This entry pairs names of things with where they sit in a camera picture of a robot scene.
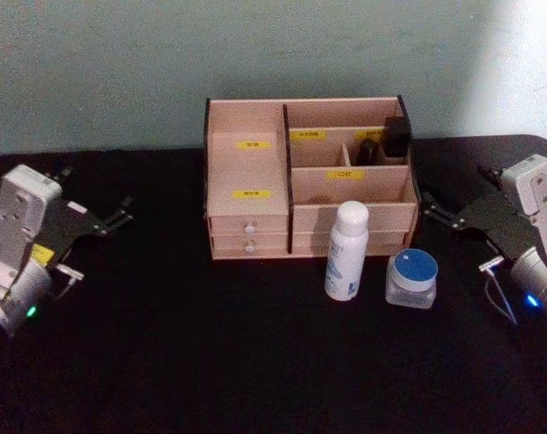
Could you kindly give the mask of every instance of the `yellow sticker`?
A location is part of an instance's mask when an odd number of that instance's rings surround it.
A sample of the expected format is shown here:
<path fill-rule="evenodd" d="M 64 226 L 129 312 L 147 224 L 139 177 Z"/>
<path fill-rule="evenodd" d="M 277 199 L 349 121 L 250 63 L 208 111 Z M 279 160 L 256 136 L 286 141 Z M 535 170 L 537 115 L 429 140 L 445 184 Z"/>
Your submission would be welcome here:
<path fill-rule="evenodd" d="M 383 132 L 385 131 L 385 128 L 373 128 L 373 129 L 361 129 L 359 131 L 355 131 L 355 140 L 365 140 L 366 138 L 370 138 L 373 141 L 380 142 L 383 139 Z"/>
<path fill-rule="evenodd" d="M 271 197 L 270 190 L 235 190 L 233 192 L 235 199 L 268 199 Z"/>
<path fill-rule="evenodd" d="M 270 142 L 237 142 L 237 149 L 267 149 Z"/>
<path fill-rule="evenodd" d="M 48 265 L 50 259 L 54 256 L 54 252 L 50 249 L 41 246 L 40 244 L 34 244 L 32 246 L 32 259 L 38 262 L 40 265 Z"/>
<path fill-rule="evenodd" d="M 323 140 L 327 136 L 327 132 L 323 129 L 300 129 L 298 131 L 290 131 L 289 138 L 291 140 L 303 140 L 307 138 L 313 138 L 317 140 Z"/>
<path fill-rule="evenodd" d="M 332 170 L 327 172 L 328 179 L 354 179 L 356 181 L 365 178 L 363 170 Z"/>

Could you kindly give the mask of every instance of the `white drawer knob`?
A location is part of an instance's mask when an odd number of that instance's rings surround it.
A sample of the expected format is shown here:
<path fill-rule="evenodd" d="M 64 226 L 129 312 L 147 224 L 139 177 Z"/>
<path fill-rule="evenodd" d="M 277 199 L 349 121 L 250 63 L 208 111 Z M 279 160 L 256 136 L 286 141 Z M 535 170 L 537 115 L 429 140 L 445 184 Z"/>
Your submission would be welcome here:
<path fill-rule="evenodd" d="M 255 246 L 253 245 L 253 242 L 252 241 L 248 241 L 246 244 L 245 244 L 245 251 L 247 253 L 252 253 L 255 251 Z"/>

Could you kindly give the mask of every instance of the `light blue wall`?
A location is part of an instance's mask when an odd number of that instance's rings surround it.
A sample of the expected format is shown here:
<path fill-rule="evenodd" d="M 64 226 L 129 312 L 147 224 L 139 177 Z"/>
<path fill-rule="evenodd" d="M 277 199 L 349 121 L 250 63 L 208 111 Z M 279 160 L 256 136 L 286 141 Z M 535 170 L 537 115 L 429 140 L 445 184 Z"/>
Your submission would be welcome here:
<path fill-rule="evenodd" d="M 418 137 L 484 134 L 464 104 L 495 14 L 477 0 L 0 1 L 0 153 L 200 146 L 206 97 L 401 94 Z"/>

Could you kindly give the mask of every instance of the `black table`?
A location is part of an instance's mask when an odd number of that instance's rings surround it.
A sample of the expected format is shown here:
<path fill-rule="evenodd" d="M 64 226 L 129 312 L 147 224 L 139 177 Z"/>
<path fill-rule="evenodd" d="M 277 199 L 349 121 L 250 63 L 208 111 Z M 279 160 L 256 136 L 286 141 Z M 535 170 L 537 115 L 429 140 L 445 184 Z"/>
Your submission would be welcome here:
<path fill-rule="evenodd" d="M 468 175 L 476 158 L 534 150 L 547 142 L 425 140 L 413 154 L 420 182 L 458 205 L 487 188 Z M 514 288 L 520 326 L 492 310 L 482 244 L 422 219 L 433 308 L 385 302 L 386 258 L 340 304 L 323 259 L 211 262 L 199 149 L 0 156 L 0 176 L 18 163 L 73 165 L 66 197 L 105 216 L 131 194 L 136 219 L 78 246 L 67 263 L 85 280 L 0 344 L 0 432 L 547 430 L 547 319 Z M 457 166 L 448 178 L 440 164 Z"/>

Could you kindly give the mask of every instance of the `wooden storage box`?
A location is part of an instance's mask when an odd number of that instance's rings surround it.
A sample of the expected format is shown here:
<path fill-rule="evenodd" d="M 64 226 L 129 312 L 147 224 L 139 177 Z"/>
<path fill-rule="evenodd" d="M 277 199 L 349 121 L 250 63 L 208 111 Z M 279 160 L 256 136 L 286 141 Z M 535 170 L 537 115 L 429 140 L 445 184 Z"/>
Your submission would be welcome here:
<path fill-rule="evenodd" d="M 353 165 L 366 138 L 384 148 L 392 138 L 407 146 L 410 122 L 400 97 L 208 99 L 212 257 L 326 256 L 337 207 L 347 200 L 368 207 L 368 255 L 408 247 L 418 213 L 409 158 L 381 149 L 379 165 Z"/>

